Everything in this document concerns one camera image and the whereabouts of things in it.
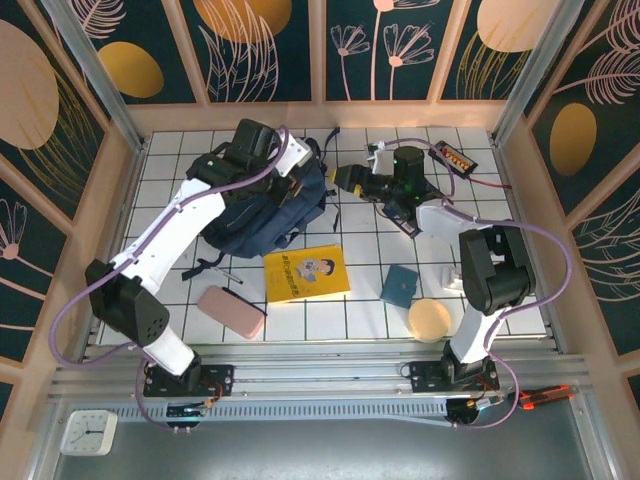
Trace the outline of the navy blue backpack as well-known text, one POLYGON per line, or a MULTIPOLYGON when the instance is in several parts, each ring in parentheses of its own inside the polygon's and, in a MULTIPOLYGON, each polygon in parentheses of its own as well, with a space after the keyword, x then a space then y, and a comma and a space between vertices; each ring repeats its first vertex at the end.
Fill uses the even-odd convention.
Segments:
POLYGON ((206 225, 200 235, 218 250, 219 256, 214 261, 199 258, 197 266, 181 274, 184 281, 217 267, 226 255, 251 259, 283 249, 325 212, 329 196, 325 182, 326 152, 311 137, 301 140, 313 152, 303 166, 301 182, 292 192, 277 194, 279 188, 275 187, 269 193, 242 200, 206 225))

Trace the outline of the dark blue printed book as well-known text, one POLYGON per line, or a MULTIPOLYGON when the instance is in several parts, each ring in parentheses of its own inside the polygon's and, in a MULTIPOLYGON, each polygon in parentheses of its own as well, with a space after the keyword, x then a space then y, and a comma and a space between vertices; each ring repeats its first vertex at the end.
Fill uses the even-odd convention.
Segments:
POLYGON ((422 232, 417 224, 414 205, 391 199, 383 203, 381 214, 411 239, 422 232))

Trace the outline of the yellow cartoon cover book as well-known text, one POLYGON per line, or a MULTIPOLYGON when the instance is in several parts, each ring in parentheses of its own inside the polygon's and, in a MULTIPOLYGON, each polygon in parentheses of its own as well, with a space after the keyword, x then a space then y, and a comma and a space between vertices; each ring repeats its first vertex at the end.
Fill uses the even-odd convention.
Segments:
POLYGON ((335 297, 351 290, 338 244, 270 253, 264 257, 270 304, 335 297))

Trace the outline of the small teal wallet notebook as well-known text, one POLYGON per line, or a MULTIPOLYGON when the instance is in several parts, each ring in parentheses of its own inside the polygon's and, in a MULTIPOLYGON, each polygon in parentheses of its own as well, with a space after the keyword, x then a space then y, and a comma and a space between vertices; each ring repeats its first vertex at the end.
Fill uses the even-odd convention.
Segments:
POLYGON ((391 265, 380 298, 391 305, 409 309, 416 293, 418 273, 400 265, 391 265))

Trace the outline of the pink pencil case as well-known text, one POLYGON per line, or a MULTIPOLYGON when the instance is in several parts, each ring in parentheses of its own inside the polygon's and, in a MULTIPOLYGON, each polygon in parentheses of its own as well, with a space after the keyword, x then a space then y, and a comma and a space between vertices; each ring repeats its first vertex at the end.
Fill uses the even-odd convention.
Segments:
POLYGON ((210 286, 197 302, 198 309, 244 339, 256 337, 266 318, 257 310, 236 300, 222 290, 210 286))

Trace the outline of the black board with orange connectors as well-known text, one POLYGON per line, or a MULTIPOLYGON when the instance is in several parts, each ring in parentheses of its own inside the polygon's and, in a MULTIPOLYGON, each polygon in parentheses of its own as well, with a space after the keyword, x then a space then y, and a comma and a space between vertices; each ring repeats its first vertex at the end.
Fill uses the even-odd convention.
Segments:
POLYGON ((478 167, 477 162, 443 140, 429 149, 429 155, 461 179, 468 179, 478 167))

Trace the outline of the clear white plastic holder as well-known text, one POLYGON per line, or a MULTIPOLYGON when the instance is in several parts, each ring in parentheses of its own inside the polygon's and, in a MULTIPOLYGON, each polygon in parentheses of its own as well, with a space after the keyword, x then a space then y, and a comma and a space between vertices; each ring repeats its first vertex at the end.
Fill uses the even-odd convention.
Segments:
POLYGON ((464 285, 461 271, 454 266, 446 266, 441 270, 440 283, 443 289, 463 293, 464 285))

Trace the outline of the round tan wooden disc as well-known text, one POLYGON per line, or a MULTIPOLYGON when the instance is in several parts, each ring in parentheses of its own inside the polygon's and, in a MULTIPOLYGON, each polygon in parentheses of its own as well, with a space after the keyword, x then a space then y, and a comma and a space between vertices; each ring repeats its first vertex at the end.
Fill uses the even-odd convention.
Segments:
POLYGON ((448 334, 451 315, 440 301, 424 298, 410 307, 408 325, 409 331, 416 340, 434 343, 448 334))

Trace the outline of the orange and black hand tool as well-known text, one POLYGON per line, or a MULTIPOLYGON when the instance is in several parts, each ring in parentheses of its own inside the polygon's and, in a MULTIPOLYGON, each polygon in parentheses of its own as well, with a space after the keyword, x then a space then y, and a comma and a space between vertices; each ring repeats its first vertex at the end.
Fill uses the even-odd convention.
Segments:
POLYGON ((568 384, 543 387, 539 389, 521 390, 518 395, 511 392, 507 399, 514 401, 524 411, 532 411, 542 405, 569 400, 575 395, 575 389, 568 384))

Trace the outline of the white square clock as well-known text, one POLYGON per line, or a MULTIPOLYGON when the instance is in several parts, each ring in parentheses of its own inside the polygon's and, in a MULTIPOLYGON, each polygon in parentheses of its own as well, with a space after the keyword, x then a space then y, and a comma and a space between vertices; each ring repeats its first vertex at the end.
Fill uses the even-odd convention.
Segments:
POLYGON ((108 410, 75 410, 66 421, 60 453, 105 456, 112 448, 118 415, 108 410))

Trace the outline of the aluminium corner post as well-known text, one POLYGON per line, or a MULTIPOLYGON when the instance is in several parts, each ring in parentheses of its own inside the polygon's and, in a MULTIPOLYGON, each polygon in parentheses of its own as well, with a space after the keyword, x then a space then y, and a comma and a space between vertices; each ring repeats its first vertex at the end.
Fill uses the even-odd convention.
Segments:
POLYGON ((521 119, 545 72, 576 23, 585 0, 559 0, 512 89, 494 131, 493 147, 501 147, 521 119))
POLYGON ((67 0, 41 0, 49 17, 55 22, 60 34, 76 60, 83 67, 88 80, 111 115, 111 118, 129 146, 135 152, 144 147, 144 137, 129 115, 119 91, 109 78, 94 45, 82 30, 72 7, 67 0))

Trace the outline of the aluminium rail frame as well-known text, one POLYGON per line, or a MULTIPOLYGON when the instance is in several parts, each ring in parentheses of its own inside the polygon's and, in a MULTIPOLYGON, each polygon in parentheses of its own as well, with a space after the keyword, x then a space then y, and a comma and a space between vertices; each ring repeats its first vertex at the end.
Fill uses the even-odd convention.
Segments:
MULTIPOLYGON (((412 392, 408 363, 437 360, 442 354, 439 343, 409 340, 245 342, 195 349, 206 364, 234 366, 234 401, 407 396, 412 392)), ((526 389, 558 384, 583 391, 592 387, 583 357, 560 354, 548 341, 502 339, 493 352, 507 364, 498 370, 505 390, 515 381, 526 389)), ((139 362, 138 352, 123 350, 94 368, 58 367, 47 398, 57 402, 130 400, 139 362)))

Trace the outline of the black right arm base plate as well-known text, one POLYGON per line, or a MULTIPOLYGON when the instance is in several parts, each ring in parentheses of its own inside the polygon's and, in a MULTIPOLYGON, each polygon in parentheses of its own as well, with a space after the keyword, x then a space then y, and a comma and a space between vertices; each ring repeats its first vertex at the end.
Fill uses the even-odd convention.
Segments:
POLYGON ((453 361, 410 362, 409 380, 414 393, 475 394, 500 389, 496 365, 489 358, 460 366, 453 361))

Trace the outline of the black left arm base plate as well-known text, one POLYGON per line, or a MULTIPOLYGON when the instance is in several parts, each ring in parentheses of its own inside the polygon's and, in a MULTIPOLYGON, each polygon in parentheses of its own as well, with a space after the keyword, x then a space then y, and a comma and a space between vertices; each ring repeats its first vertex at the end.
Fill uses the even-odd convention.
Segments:
POLYGON ((180 377, 158 366, 145 368, 143 396, 146 398, 205 398, 230 396, 234 384, 232 365, 201 365, 180 377))

